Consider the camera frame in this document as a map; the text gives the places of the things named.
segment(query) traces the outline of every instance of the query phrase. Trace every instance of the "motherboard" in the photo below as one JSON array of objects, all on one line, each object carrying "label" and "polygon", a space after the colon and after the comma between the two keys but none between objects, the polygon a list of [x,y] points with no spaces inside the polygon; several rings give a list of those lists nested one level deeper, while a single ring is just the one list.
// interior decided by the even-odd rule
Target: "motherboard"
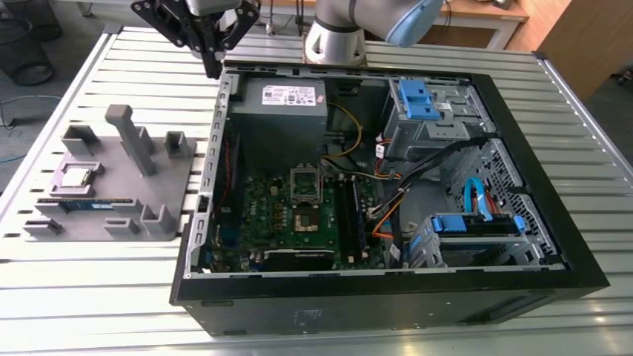
[{"label": "motherboard", "polygon": [[309,166],[297,166],[283,176],[249,176],[239,227],[217,229],[218,269],[382,268],[382,242],[370,240],[363,220],[375,199],[369,179],[326,176]]}]

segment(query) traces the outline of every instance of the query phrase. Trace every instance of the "black trash bin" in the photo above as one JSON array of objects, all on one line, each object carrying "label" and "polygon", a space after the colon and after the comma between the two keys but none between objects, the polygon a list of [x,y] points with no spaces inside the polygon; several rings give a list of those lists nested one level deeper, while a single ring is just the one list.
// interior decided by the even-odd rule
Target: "black trash bin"
[{"label": "black trash bin", "polygon": [[54,74],[25,20],[0,19],[0,70],[17,85],[37,85]]},{"label": "black trash bin", "polygon": [[61,27],[48,0],[1,0],[16,19],[30,22],[32,33],[40,41],[61,36]]}]

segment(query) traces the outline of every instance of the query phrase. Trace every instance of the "aluminum profile table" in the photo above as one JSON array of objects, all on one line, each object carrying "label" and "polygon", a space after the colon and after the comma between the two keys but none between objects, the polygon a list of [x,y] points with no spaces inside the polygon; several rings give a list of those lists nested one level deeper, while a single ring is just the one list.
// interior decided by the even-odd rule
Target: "aluminum profile table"
[{"label": "aluminum profile table", "polygon": [[[631,167],[547,61],[529,53],[367,44],[373,67],[489,74],[581,229],[611,287],[495,326],[210,338],[169,305],[179,239],[44,243],[21,230],[36,214],[70,124],[100,135],[109,104],[134,108],[150,136],[197,139],[194,192],[217,81],[152,29],[104,34],[0,197],[0,354],[96,351],[152,355],[621,355],[633,349]],[[230,59],[301,61],[297,38],[246,37]],[[193,210],[185,198],[182,221]]]}]

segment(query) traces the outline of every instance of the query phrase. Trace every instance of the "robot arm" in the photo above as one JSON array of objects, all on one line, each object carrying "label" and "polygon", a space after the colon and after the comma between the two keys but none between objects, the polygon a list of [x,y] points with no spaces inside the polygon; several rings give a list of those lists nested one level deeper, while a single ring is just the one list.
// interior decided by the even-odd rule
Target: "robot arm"
[{"label": "robot arm", "polygon": [[[142,0],[132,11],[177,46],[202,60],[206,76],[219,78],[221,62],[258,18],[258,0]],[[221,29],[219,19],[235,9],[235,21]]]},{"label": "robot arm", "polygon": [[[314,63],[358,65],[365,57],[362,29],[398,47],[417,43],[439,14],[443,0],[318,0],[305,40]],[[221,59],[258,18],[258,0],[141,0],[132,10],[177,46],[201,58],[206,76],[218,78]],[[222,30],[219,19],[235,9]]]},{"label": "robot arm", "polygon": [[398,47],[414,45],[439,15],[443,0],[318,0],[305,39],[305,58],[317,64],[359,65],[367,30]]}]

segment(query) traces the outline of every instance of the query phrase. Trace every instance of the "power supply label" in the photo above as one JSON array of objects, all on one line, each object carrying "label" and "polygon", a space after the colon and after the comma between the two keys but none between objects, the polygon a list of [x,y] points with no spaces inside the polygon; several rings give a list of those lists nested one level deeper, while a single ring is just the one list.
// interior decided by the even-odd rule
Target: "power supply label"
[{"label": "power supply label", "polygon": [[261,96],[262,105],[317,106],[314,87],[266,85]]}]

